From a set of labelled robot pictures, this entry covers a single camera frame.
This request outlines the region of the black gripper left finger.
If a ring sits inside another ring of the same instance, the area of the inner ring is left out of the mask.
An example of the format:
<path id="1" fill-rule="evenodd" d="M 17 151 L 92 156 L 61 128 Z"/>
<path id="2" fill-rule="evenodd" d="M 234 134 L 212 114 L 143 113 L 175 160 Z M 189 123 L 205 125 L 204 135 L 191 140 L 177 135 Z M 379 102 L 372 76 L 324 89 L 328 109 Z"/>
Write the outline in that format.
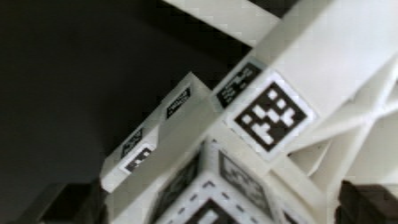
<path id="1" fill-rule="evenodd" d="M 88 183 L 49 184 L 17 224 L 108 224 L 104 196 L 97 179 Z"/>

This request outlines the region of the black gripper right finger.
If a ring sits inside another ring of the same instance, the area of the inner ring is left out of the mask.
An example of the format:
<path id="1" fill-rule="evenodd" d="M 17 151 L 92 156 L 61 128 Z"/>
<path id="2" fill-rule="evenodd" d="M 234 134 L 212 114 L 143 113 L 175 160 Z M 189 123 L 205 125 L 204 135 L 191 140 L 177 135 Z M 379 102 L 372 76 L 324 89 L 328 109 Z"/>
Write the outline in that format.
<path id="1" fill-rule="evenodd" d="M 378 184 L 340 182 L 333 224 L 398 224 L 398 197 Z"/>

